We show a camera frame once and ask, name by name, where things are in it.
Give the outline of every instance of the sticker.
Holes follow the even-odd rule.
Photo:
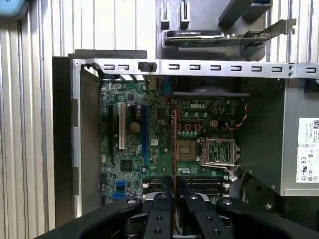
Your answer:
[[[297,183],[318,183],[319,118],[299,118]]]

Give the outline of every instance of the metal frame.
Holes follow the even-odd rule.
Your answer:
[[[155,63],[152,72],[139,70],[139,63]],[[272,63],[199,60],[79,59],[74,64],[91,65],[110,75],[179,75],[257,78],[319,79],[319,63]]]

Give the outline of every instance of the sata port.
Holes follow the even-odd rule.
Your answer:
[[[116,187],[125,187],[125,181],[116,181],[115,186]]]
[[[113,199],[122,199],[125,197],[125,193],[113,193],[112,198]]]

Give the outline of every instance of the wire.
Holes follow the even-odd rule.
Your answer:
[[[235,125],[233,128],[226,128],[226,130],[235,130],[237,128],[239,128],[243,123],[244,121],[247,119],[247,107],[248,107],[248,103],[247,103],[247,100],[245,98],[243,98],[243,101],[245,103],[245,114],[244,114],[244,117],[241,119],[241,122],[237,125]]]
[[[239,197],[242,202],[248,203],[248,199],[246,197],[246,185],[250,179],[250,175],[248,173],[244,173],[241,177],[240,181],[240,191],[239,191]]]

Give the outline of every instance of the pci slot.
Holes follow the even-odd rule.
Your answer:
[[[125,134],[126,134],[126,103],[118,102],[119,106],[119,150],[125,149]]]

